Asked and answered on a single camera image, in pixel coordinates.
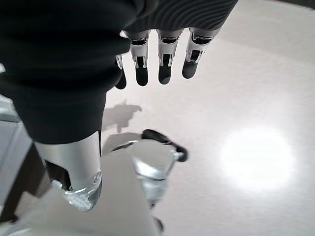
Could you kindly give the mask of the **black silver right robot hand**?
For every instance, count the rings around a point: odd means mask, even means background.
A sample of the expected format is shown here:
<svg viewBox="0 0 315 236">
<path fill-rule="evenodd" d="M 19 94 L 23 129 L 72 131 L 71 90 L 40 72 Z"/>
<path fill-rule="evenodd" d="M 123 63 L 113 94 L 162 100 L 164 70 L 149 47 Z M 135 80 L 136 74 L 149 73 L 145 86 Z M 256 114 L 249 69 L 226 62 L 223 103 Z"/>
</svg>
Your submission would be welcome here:
<svg viewBox="0 0 315 236">
<path fill-rule="evenodd" d="M 63 196 L 89 211 L 101 191 L 100 130 L 118 56 L 147 30 L 214 36 L 234 0 L 3 0 L 0 92 L 13 101 Z"/>
</svg>

